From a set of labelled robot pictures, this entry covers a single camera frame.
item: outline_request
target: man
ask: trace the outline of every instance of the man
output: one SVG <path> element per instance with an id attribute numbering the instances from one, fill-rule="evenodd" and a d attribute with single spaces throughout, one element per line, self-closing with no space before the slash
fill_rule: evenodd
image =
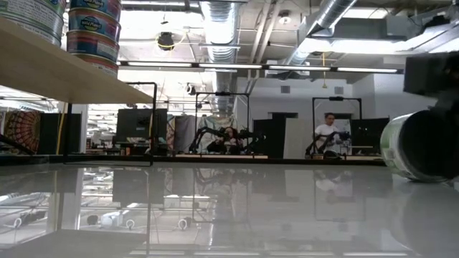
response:
<path id="1" fill-rule="evenodd" d="M 321 137 L 316 141 L 316 147 L 319 149 L 327 139 L 327 136 L 332 134 L 333 132 L 339 132 L 338 128 L 333 125 L 335 122 L 335 115 L 333 113 L 326 113 L 325 114 L 325 124 L 320 125 L 314 131 L 314 138 L 320 135 Z M 339 143 L 339 136 L 335 134 L 333 140 L 327 143 L 327 146 L 323 150 L 325 151 L 336 151 L 336 144 Z"/>

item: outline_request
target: person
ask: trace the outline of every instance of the person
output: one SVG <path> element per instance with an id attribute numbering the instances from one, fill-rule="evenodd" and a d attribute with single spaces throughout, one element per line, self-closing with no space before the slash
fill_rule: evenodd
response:
<path id="1" fill-rule="evenodd" d="M 325 143 L 327 137 L 330 134 L 332 134 L 333 132 L 339 132 L 338 128 L 335 125 L 333 125 L 334 122 L 335 115 L 333 113 L 326 113 L 325 123 L 323 125 L 318 126 L 314 131 L 314 138 L 316 138 L 318 135 L 321 136 L 318 140 L 316 140 L 317 149 L 319 149 Z M 336 144 L 339 142 L 339 135 L 335 134 L 333 140 L 327 143 L 327 146 L 323 151 L 336 151 Z"/>
<path id="2" fill-rule="evenodd" d="M 207 151 L 215 153 L 226 153 L 228 151 L 232 155 L 240 154 L 242 150 L 242 140 L 237 139 L 237 130 L 232 127 L 227 127 L 224 129 L 224 133 L 227 134 L 229 140 L 225 142 L 223 137 L 218 137 L 207 146 Z"/>

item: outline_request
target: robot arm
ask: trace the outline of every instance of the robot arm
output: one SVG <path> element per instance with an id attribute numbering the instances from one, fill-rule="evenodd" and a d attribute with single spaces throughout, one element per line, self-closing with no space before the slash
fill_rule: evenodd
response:
<path id="1" fill-rule="evenodd" d="M 226 133 L 224 133 L 224 129 L 223 128 L 220 128 L 219 130 L 208 128 L 207 126 L 203 127 L 203 128 L 200 128 L 196 132 L 196 135 L 194 136 L 193 142 L 189 146 L 189 152 L 190 153 L 198 153 L 197 148 L 198 148 L 199 144 L 201 143 L 202 136 L 204 136 L 204 134 L 206 134 L 206 133 L 211 133 L 212 135 L 216 135 L 218 137 L 222 137 L 225 140 L 229 139 L 228 135 Z"/>

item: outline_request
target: wooden shelf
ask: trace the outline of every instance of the wooden shelf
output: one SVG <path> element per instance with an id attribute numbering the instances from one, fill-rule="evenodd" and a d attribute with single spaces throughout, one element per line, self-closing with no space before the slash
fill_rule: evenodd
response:
<path id="1" fill-rule="evenodd" d="M 74 104 L 150 103 L 152 97 L 0 17 L 0 85 Z"/>

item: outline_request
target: white shirt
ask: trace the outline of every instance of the white shirt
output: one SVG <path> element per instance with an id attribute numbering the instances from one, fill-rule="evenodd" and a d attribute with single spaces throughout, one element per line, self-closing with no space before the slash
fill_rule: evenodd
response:
<path id="1" fill-rule="evenodd" d="M 332 134 L 333 132 L 339 132 L 338 128 L 336 126 L 334 126 L 334 125 L 323 124 L 323 125 L 318 126 L 316 128 L 316 130 L 314 131 L 314 133 L 316 133 L 316 135 L 325 135 L 325 136 L 324 137 L 320 137 L 316 141 L 317 148 L 321 147 L 323 145 L 323 143 L 325 143 L 325 140 L 327 139 L 326 136 Z M 333 137 L 333 141 L 328 143 L 328 145 L 325 147 L 325 151 L 336 151 L 334 146 L 335 146 L 335 141 L 338 140 L 338 139 L 339 139 L 339 136 L 336 134 Z"/>

